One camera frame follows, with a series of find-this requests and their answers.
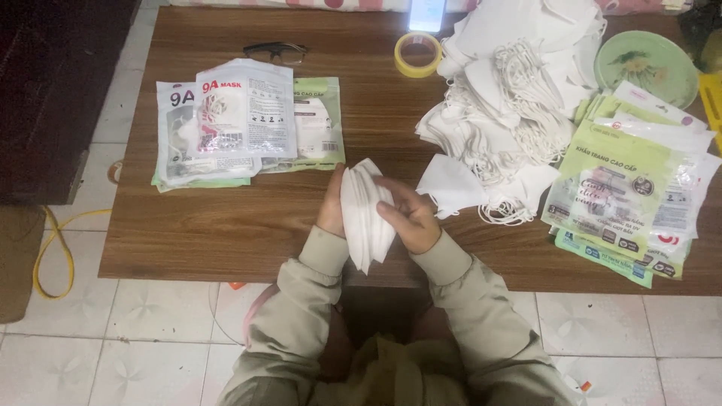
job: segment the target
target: smartphone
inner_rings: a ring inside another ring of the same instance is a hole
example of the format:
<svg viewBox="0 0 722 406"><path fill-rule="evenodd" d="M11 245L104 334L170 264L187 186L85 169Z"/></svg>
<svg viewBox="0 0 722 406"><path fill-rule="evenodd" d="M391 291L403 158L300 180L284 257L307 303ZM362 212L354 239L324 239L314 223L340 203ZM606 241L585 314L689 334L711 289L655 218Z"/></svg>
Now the smartphone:
<svg viewBox="0 0 722 406"><path fill-rule="evenodd" d="M445 7L446 0L411 0L409 31L438 33Z"/></svg>

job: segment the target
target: wooden table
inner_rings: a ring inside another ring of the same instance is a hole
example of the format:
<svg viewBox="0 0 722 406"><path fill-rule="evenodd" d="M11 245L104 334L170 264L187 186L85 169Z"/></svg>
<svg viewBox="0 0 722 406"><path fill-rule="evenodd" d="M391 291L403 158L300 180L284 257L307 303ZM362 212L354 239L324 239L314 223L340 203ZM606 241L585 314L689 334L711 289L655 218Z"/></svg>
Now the wooden table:
<svg viewBox="0 0 722 406"><path fill-rule="evenodd" d="M462 16L447 16L445 34ZM159 194L150 185L157 157L155 82L191 82L195 73L241 55L243 46L284 40L311 49L297 77L338 76L349 165L370 157L381 171L415 185L440 150L414 135L419 119L443 99L447 85L432 75L409 79L393 65L406 15L288 9L161 7L136 108L123 173L108 228L101 277L272 282L297 255L316 220L329 172L256 176L236 189L184 189ZM662 16L610 19L608 33L646 29L679 40ZM694 108L702 118L699 105ZM578 293L722 293L722 177L710 187L685 281L655 277L645 290L613 271L549 242L539 220L518 227L488 225L476 210L443 221L459 244L504 276L512 290ZM414 287L425 276L396 239L368 277L347 264L350 285Z"/></svg>

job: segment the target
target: person's right hand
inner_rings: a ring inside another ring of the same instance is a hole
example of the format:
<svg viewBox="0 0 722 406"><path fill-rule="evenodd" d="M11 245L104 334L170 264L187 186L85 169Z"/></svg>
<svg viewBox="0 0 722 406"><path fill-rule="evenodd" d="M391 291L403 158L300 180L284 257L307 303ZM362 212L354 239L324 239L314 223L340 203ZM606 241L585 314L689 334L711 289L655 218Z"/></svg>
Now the person's right hand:
<svg viewBox="0 0 722 406"><path fill-rule="evenodd" d="M441 227L433 208L405 183L383 176L376 176L373 181L391 192L395 205L379 202L376 206L378 214L396 230L409 252L423 254L429 251L441 237Z"/></svg>

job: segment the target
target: masking tape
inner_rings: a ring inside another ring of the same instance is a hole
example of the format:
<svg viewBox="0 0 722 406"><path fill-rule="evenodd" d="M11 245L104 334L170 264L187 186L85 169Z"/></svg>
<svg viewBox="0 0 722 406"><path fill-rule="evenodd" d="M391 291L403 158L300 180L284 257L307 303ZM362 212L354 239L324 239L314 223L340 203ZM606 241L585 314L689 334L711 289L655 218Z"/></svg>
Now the masking tape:
<svg viewBox="0 0 722 406"><path fill-rule="evenodd" d="M426 66L412 66L401 57L401 49L415 43L426 46L434 53L433 62ZM414 78L427 77L436 71L436 66L441 62L441 44L439 44L436 38L427 33L414 31L396 41L396 47L393 50L393 59L396 62L396 68L402 74Z"/></svg>

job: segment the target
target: hand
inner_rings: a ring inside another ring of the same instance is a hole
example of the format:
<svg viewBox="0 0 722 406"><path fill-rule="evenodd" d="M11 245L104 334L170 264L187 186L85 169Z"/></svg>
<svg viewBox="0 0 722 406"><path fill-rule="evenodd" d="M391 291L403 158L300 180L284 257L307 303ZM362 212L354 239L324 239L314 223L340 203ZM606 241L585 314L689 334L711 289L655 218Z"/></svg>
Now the hand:
<svg viewBox="0 0 722 406"><path fill-rule="evenodd" d="M396 230L409 252L423 254L429 251L441 237L441 227L433 208L405 183L383 176L377 176L373 181L391 192L396 205L379 202L376 206L378 214Z"/></svg>
<svg viewBox="0 0 722 406"><path fill-rule="evenodd" d="M341 179L344 177L344 164L337 163L331 175L329 188L323 198L321 210L318 212L316 225L324 231L346 238L344 233L344 216L341 214Z"/></svg>

